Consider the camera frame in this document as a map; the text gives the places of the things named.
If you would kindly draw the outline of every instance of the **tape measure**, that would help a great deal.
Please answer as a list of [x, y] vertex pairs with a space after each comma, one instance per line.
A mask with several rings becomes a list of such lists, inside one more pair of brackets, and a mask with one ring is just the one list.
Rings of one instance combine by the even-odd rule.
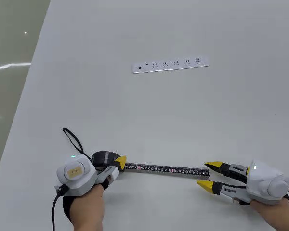
[[108, 151], [95, 152], [92, 155], [92, 158], [90, 158], [83, 151], [79, 139], [69, 129], [63, 128], [63, 132], [69, 138], [75, 149], [81, 154], [85, 155], [97, 170], [103, 171], [109, 166], [116, 166], [119, 169], [119, 172], [133, 171], [144, 173], [161, 173], [167, 175], [187, 176], [200, 180], [207, 180], [210, 176], [208, 167], [193, 168], [126, 163], [126, 156], [120, 156], [117, 153]]
[[174, 166], [162, 166], [162, 165], [149, 165], [149, 164], [136, 164], [125, 163], [124, 168], [120, 166], [118, 161], [115, 161], [121, 157], [119, 154], [108, 151], [99, 151], [93, 154], [91, 162], [100, 170], [103, 170], [109, 165], [114, 165], [122, 171], [131, 172], [143, 172], [143, 173], [160, 173], [163, 175], [177, 175], [192, 177], [195, 179], [207, 179], [209, 178], [209, 168], [193, 168], [193, 167], [174, 167]]

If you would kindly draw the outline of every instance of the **power strip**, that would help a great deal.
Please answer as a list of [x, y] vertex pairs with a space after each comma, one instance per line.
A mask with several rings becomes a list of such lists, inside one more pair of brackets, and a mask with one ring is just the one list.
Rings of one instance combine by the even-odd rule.
[[197, 67], [208, 67], [209, 61], [205, 57], [185, 57], [181, 59], [170, 59], [160, 61], [150, 61], [143, 63], [136, 63], [132, 66], [132, 72], [146, 73], [156, 71], [169, 71]]

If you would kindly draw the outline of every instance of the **black strap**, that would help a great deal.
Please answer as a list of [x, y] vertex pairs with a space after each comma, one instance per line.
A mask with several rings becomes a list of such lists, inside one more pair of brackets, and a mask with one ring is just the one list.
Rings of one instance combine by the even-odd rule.
[[[85, 155], [89, 160], [91, 160], [90, 157], [88, 157], [87, 154], [84, 153], [83, 148], [82, 148], [82, 145], [81, 145], [80, 141], [78, 140], [78, 138], [77, 138], [70, 130], [68, 130], [67, 128], [63, 128], [62, 131], [63, 131], [64, 134], [68, 137], [69, 141], [70, 141], [71, 144], [75, 147], [75, 149], [76, 149], [78, 152], [80, 152], [81, 154]], [[79, 146], [80, 148], [76, 147], [76, 145], [72, 142], [72, 139], [70, 138], [69, 135], [71, 135], [71, 136], [74, 138], [74, 140], [76, 140], [76, 142], [77, 142], [77, 144], [78, 144], [78, 146]]]
[[[107, 189], [109, 186], [109, 180], [106, 179], [103, 183], [101, 183], [103, 189]], [[67, 218], [69, 219], [69, 221], [71, 221], [71, 215], [70, 215], [70, 210], [71, 210], [71, 206], [72, 203], [74, 202], [74, 200], [76, 199], [75, 196], [64, 196], [63, 197], [63, 211], [65, 213], [65, 215], [67, 216]]]

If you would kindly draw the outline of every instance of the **white tabletop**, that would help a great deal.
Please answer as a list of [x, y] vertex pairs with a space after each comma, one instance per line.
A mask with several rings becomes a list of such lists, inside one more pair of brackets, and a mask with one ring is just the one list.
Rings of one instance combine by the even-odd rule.
[[[185, 55], [210, 67], [131, 72]], [[0, 164], [0, 231], [51, 229], [55, 171], [75, 153], [62, 127], [90, 154], [257, 158], [289, 176], [289, 0], [52, 0]], [[105, 231], [270, 230], [186, 178], [124, 173], [105, 203]], [[61, 201], [56, 227], [72, 230]]]

